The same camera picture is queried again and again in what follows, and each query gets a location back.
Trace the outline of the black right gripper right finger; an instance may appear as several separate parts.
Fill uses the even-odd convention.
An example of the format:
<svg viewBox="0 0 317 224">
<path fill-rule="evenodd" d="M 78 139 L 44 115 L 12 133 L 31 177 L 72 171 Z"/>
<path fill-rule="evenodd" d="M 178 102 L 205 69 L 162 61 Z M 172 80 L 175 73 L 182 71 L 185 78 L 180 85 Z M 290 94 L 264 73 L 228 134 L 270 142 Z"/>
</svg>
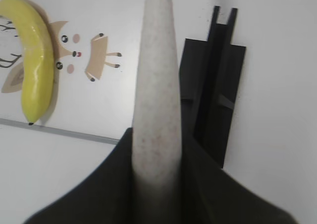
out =
<svg viewBox="0 0 317 224">
<path fill-rule="evenodd" d="M 158 208 L 160 224 L 295 224 L 286 211 L 255 195 L 224 172 L 178 126 L 158 131 L 158 148 L 175 185 Z"/>
</svg>

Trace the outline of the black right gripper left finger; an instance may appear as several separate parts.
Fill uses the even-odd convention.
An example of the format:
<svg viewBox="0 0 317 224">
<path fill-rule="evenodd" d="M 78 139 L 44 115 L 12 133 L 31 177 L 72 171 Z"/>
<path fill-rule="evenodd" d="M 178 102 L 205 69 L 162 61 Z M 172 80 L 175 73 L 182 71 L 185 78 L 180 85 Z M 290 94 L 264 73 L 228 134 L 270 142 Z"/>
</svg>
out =
<svg viewBox="0 0 317 224">
<path fill-rule="evenodd" d="M 110 155 L 80 184 L 26 220 L 28 224 L 157 224 L 157 142 L 128 128 Z"/>
</svg>

